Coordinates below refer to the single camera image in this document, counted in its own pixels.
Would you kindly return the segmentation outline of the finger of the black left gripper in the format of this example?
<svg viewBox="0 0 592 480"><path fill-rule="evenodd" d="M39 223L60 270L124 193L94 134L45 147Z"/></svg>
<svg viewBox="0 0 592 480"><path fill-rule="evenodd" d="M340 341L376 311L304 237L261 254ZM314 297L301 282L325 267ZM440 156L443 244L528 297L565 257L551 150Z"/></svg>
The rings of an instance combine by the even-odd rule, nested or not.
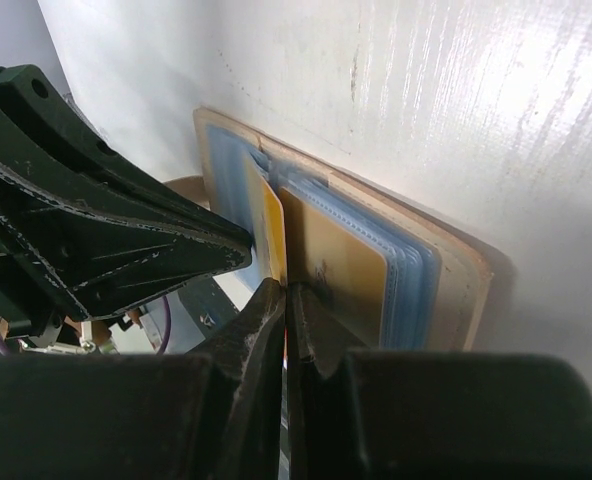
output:
<svg viewBox="0 0 592 480"><path fill-rule="evenodd" d="M139 169L34 65L0 66L0 316L13 338L114 319L246 267L252 239Z"/></svg>

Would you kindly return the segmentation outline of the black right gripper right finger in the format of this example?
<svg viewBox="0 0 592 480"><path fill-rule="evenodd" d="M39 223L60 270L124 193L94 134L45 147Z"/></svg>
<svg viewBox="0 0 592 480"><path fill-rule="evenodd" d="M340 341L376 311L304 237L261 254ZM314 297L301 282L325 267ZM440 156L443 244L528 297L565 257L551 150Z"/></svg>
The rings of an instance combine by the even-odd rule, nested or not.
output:
<svg viewBox="0 0 592 480"><path fill-rule="evenodd" d="M363 343L306 283L289 286L287 403L292 479L369 479Z"/></svg>

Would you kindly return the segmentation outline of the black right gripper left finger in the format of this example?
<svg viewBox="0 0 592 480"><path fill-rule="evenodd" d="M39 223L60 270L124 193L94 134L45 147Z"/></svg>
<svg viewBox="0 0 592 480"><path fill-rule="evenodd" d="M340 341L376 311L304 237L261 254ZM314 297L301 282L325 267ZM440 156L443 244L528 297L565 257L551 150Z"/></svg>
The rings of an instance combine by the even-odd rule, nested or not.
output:
<svg viewBox="0 0 592 480"><path fill-rule="evenodd" d="M192 454L196 479L278 476L285 290L266 278L198 352L211 361Z"/></svg>

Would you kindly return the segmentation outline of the gold VIP card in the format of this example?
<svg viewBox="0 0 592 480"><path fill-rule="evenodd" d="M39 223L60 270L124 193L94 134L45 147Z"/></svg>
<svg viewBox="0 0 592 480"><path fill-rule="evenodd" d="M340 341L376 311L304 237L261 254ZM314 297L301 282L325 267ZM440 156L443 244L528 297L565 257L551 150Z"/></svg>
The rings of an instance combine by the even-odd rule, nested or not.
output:
<svg viewBox="0 0 592 480"><path fill-rule="evenodd" d="M387 261L363 234L294 187L281 187L288 278L310 284L359 340L380 344Z"/></svg>

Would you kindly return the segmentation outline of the gold card page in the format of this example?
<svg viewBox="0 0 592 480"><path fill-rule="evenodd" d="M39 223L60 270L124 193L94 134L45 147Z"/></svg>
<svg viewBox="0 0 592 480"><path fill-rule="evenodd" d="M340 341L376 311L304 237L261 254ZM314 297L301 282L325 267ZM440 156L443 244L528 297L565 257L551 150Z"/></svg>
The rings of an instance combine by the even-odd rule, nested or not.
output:
<svg viewBox="0 0 592 480"><path fill-rule="evenodd" d="M260 273L286 286L288 273L283 205L251 154L244 156L243 165Z"/></svg>

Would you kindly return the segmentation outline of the beige leather card holder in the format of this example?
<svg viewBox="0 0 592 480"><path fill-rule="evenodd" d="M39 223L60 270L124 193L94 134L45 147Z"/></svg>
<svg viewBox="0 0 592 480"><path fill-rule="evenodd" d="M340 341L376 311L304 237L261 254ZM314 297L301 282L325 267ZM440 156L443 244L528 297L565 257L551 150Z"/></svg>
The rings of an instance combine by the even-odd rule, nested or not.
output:
<svg viewBox="0 0 592 480"><path fill-rule="evenodd" d="M380 344L399 350L468 351L492 273L475 249L355 176L222 113L193 114L201 184L210 208L252 236L252 262L237 272L248 289L263 277L254 247L244 156L251 154L278 196L294 187L363 234L385 255Z"/></svg>

